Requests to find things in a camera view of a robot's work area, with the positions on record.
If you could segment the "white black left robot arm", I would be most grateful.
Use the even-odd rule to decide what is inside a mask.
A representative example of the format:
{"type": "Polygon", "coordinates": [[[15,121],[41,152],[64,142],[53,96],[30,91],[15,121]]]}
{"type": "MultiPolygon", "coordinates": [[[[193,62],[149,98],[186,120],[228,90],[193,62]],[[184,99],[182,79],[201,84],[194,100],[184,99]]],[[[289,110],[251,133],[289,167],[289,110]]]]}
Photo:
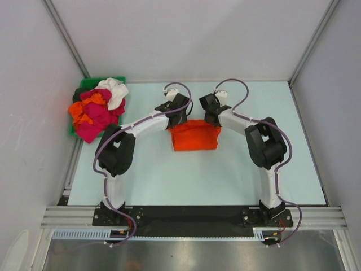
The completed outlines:
{"type": "Polygon", "coordinates": [[[125,204],[121,175],[132,164],[136,140],[185,123],[187,107],[192,107],[191,98],[178,93],[145,118],[128,125],[111,124],[105,130],[95,152],[93,170],[104,177],[104,217],[111,225],[117,226],[125,218],[121,209],[125,204]]]}

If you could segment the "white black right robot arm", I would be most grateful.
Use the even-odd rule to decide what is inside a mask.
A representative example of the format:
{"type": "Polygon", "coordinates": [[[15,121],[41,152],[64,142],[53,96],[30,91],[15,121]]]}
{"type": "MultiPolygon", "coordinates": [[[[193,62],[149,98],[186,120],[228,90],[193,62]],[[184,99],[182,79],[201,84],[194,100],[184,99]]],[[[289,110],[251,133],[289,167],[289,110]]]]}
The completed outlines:
{"type": "Polygon", "coordinates": [[[277,169],[287,152],[276,122],[271,117],[256,120],[241,116],[230,106],[222,105],[215,94],[203,96],[199,101],[207,123],[245,136],[249,156],[261,169],[260,219],[264,225],[274,226],[285,211],[285,203],[280,199],[277,169]]]}

